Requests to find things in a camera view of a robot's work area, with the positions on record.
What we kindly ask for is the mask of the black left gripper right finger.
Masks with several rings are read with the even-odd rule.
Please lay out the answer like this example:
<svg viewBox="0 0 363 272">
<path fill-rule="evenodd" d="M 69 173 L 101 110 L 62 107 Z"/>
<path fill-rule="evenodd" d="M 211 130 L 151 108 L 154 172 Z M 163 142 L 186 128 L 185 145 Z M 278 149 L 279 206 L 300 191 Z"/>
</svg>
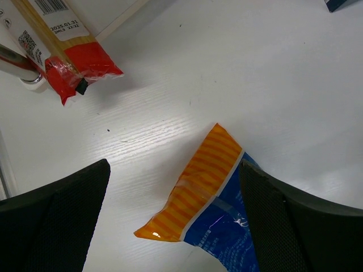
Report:
<svg viewBox="0 0 363 272">
<path fill-rule="evenodd" d="M 362 271 L 362 210 L 306 193 L 243 159 L 239 180 L 261 271 Z"/>
</svg>

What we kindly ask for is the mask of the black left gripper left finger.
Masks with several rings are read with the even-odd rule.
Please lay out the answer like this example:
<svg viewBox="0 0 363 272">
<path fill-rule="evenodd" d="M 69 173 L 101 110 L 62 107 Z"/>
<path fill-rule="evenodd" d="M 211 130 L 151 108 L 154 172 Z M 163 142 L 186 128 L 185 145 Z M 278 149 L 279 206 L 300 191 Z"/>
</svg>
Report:
<svg viewBox="0 0 363 272">
<path fill-rule="evenodd" d="M 1 271 L 82 271 L 111 167 L 99 160 L 1 201 Z"/>
</svg>

